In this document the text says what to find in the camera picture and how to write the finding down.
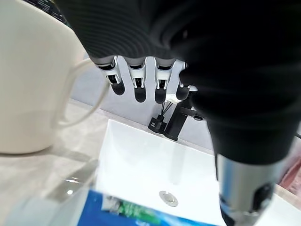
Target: ceramic mug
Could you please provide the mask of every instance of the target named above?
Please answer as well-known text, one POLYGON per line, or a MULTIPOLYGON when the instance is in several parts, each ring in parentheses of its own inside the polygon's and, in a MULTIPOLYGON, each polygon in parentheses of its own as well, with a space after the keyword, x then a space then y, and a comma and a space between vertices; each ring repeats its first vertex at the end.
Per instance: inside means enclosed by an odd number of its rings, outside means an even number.
POLYGON ((94 67, 72 29, 21 0, 0 3, 0 153, 51 146, 58 129, 77 124, 63 113, 76 78, 94 67))

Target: countertop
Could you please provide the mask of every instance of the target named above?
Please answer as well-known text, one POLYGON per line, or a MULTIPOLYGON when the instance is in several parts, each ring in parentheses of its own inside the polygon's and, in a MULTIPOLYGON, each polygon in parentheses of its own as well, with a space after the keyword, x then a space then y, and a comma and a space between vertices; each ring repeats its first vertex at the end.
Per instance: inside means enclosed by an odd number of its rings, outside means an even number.
MULTIPOLYGON (((76 119, 90 106, 70 100, 66 116, 76 119)), ((59 132, 52 147, 37 153, 23 155, 0 155, 0 225, 16 202, 28 195, 50 193, 58 184, 83 168, 87 162, 98 159, 109 119, 147 131, 146 126, 109 112, 98 110, 86 121, 59 132)), ((213 154, 212 150, 178 140, 177 143, 213 154)), ((301 201, 293 194, 277 186, 276 193, 301 208, 301 201)))

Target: white sink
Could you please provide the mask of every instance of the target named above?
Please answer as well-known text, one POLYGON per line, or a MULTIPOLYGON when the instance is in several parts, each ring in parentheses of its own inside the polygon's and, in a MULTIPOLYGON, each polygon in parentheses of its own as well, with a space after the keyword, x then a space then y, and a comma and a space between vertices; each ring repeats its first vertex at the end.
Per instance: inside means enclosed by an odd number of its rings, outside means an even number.
MULTIPOLYGON (((109 120, 96 189, 105 194, 195 221, 224 226, 214 157, 109 120), (167 205, 167 191, 178 200, 167 205)), ((301 212, 278 196, 256 226, 299 226, 301 212)))

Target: sink drain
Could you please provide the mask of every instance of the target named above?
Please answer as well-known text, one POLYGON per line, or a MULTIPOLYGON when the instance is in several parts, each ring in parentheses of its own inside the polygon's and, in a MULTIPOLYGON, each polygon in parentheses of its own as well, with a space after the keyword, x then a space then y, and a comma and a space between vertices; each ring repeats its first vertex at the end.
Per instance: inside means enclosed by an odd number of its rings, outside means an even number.
POLYGON ((171 207, 176 207, 179 204, 177 198, 167 191, 160 191, 159 195, 163 202, 171 207))

